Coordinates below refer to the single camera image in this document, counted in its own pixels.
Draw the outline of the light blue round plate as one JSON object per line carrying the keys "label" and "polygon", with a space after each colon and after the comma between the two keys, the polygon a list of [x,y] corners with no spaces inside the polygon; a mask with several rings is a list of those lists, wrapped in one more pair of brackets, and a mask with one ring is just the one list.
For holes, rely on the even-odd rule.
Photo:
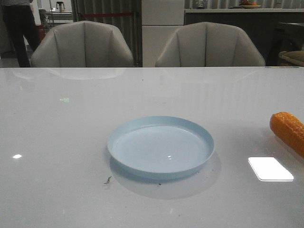
{"label": "light blue round plate", "polygon": [[147,116],[128,121],[108,138],[120,167],[147,179],[173,180],[200,171],[215,144],[202,126],[178,117]]}

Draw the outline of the dark grey counter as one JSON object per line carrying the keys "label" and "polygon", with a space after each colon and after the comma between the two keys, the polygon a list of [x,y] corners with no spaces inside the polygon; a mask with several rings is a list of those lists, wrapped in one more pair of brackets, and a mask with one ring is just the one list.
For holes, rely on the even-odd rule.
{"label": "dark grey counter", "polygon": [[303,9],[186,9],[184,24],[214,22],[242,28],[265,61],[278,23],[304,23]]}

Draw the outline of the left beige upholstered chair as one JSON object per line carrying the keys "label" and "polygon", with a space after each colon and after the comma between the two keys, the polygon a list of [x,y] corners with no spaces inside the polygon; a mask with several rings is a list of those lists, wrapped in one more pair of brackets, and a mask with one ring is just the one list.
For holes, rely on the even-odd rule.
{"label": "left beige upholstered chair", "polygon": [[79,21],[53,27],[30,60],[32,67],[133,67],[118,27]]}

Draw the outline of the white cabinet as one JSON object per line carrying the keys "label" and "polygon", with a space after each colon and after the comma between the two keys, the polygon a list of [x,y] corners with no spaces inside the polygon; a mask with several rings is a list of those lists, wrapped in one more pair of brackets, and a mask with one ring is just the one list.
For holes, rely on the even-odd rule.
{"label": "white cabinet", "polygon": [[167,39],[184,24],[183,0],[142,1],[142,66],[154,67]]}

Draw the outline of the beige seat cushion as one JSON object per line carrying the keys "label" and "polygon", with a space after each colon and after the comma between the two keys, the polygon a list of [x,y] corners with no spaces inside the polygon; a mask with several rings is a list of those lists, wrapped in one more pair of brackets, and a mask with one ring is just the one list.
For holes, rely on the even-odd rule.
{"label": "beige seat cushion", "polygon": [[304,66],[304,51],[282,51],[278,55],[286,63],[294,66]]}

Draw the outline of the orange corn cob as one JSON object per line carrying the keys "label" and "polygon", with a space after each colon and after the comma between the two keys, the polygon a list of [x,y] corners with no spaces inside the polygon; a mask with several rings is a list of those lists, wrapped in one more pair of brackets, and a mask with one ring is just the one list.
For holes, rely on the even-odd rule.
{"label": "orange corn cob", "polygon": [[304,124],[297,117],[288,112],[273,114],[270,129],[297,154],[304,156]]}

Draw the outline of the red barrier belt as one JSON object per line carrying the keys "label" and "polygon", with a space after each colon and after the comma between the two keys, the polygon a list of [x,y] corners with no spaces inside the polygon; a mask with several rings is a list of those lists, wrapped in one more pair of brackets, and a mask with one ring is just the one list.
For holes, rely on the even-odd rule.
{"label": "red barrier belt", "polygon": [[83,18],[107,18],[107,17],[125,17],[125,16],[132,16],[134,12],[123,12],[123,13],[102,13],[102,14],[81,14],[79,13],[80,17]]}

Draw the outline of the beige upholstered chair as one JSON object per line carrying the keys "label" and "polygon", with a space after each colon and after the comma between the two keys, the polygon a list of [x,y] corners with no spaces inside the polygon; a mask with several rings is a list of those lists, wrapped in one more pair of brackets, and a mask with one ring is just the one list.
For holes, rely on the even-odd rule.
{"label": "beige upholstered chair", "polygon": [[156,67],[263,67],[265,60],[236,26],[200,22],[176,29],[167,40]]}
{"label": "beige upholstered chair", "polygon": [[32,67],[133,67],[118,27],[79,21],[53,27],[30,60]]}

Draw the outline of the right beige upholstered chair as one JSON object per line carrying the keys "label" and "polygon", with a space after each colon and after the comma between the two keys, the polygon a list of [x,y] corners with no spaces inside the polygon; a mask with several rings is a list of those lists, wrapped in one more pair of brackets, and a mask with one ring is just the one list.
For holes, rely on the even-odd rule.
{"label": "right beige upholstered chair", "polygon": [[265,60],[236,26],[200,22],[176,29],[167,40],[156,67],[263,67]]}

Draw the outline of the blender on background table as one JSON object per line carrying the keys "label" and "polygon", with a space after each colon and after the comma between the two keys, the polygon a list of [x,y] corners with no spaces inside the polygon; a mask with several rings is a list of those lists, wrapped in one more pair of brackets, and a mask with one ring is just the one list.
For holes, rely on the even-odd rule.
{"label": "blender on background table", "polygon": [[56,2],[56,9],[59,11],[59,12],[64,12],[65,11],[65,4],[63,1],[57,1]]}

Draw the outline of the fruit bowl on counter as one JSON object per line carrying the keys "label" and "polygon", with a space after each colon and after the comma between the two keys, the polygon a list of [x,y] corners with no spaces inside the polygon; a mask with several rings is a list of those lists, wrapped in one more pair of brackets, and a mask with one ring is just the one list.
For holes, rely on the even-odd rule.
{"label": "fruit bowl on counter", "polygon": [[261,5],[256,2],[251,2],[250,0],[241,0],[239,6],[245,9],[257,9],[261,7]]}

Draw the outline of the person in dark trousers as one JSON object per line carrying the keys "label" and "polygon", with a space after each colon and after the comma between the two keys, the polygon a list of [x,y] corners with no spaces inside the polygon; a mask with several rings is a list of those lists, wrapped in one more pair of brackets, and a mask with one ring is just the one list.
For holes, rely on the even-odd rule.
{"label": "person in dark trousers", "polygon": [[31,0],[2,0],[3,20],[12,40],[20,67],[31,67],[24,40],[35,51],[40,45]]}

